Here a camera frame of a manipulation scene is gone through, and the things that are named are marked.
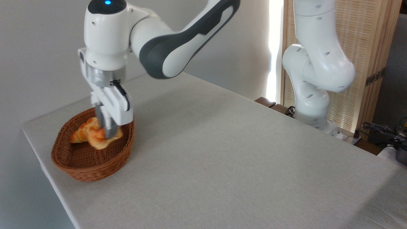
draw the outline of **brown wicker basket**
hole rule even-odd
[[[96,150],[88,142],[70,143],[69,136],[92,117],[95,117],[94,108],[65,123],[51,152],[54,165],[79,181],[97,181],[112,175],[126,163],[133,145],[134,120],[122,126],[123,137],[114,140],[105,149]]]

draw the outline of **white wall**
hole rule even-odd
[[[205,1],[128,0],[181,29]],[[73,228],[21,126],[74,103],[90,89],[79,70],[88,1],[0,1],[0,228]],[[242,0],[235,17],[185,71],[250,99],[265,95],[269,0]],[[143,75],[135,58],[128,79]]]
[[[284,0],[270,0],[270,36],[271,69],[267,79],[266,98],[281,103],[281,61],[282,61],[282,33]]]

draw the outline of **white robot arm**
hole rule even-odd
[[[154,78],[175,77],[232,18],[239,5],[240,0],[208,0],[191,23],[174,32],[150,9],[125,0],[92,0],[85,13],[86,48],[79,49],[78,54],[106,138],[133,120],[131,98],[120,86],[125,80],[128,54],[133,52]]]
[[[355,76],[335,29],[335,0],[294,0],[295,34],[301,44],[291,45],[282,64],[295,93],[294,118],[336,136],[337,126],[327,120],[326,90],[341,92]]]

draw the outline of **woven panel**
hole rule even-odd
[[[283,50],[291,44],[298,43],[295,37],[293,1],[286,0],[285,3],[284,26],[286,33],[283,35],[283,39],[285,39]],[[378,40],[376,34],[378,24],[380,24],[379,18],[389,17],[390,14],[390,11],[382,12],[381,8],[388,5],[391,5],[391,2],[385,0],[336,1],[336,30],[339,42],[346,56],[355,65],[356,76],[353,84],[347,90],[341,93],[328,92],[330,95],[328,119],[348,131],[353,131],[356,128],[369,71],[375,72],[384,67],[376,64],[377,66],[372,68],[371,58],[380,54],[372,51],[374,50],[373,45],[379,46],[383,45],[383,42],[391,42],[391,39],[379,39],[381,43],[375,43]],[[284,106],[293,106],[295,103],[294,91],[286,72],[284,72],[282,82],[284,82],[282,103]]]

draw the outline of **bread roll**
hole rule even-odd
[[[86,123],[82,124],[78,130],[76,130],[71,136],[69,141],[71,143],[82,143],[88,141],[88,135],[90,130],[98,130],[99,123],[96,117],[88,119]]]
[[[113,142],[116,139],[119,139],[123,137],[123,131],[119,127],[117,130],[117,133],[114,137],[106,139],[105,138],[105,129],[91,129],[89,131],[89,144],[93,146],[97,150],[101,150],[106,148],[111,142]]]

